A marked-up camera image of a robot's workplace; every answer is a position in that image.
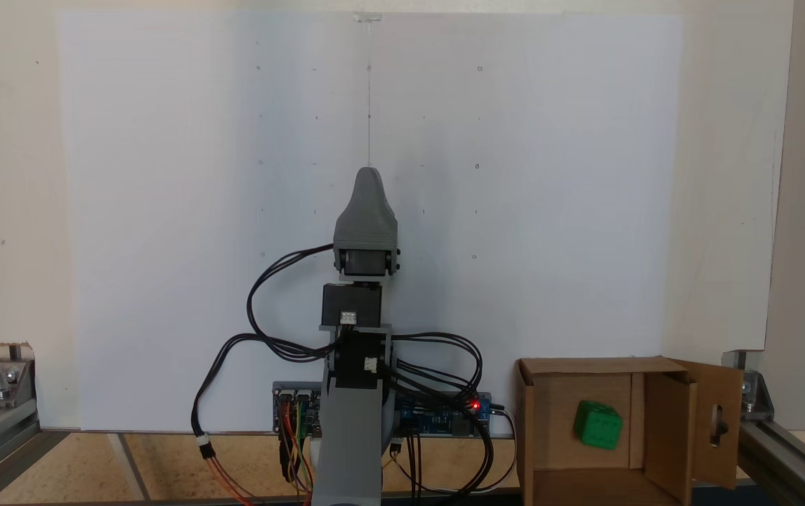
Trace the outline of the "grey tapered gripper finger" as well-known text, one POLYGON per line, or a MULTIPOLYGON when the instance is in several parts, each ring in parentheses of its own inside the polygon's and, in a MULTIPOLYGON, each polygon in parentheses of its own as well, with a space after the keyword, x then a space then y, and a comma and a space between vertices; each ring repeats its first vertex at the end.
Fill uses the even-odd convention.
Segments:
POLYGON ((394 226, 394 211, 376 167, 361 167, 358 170, 351 198, 338 218, 338 227, 367 226, 394 226))

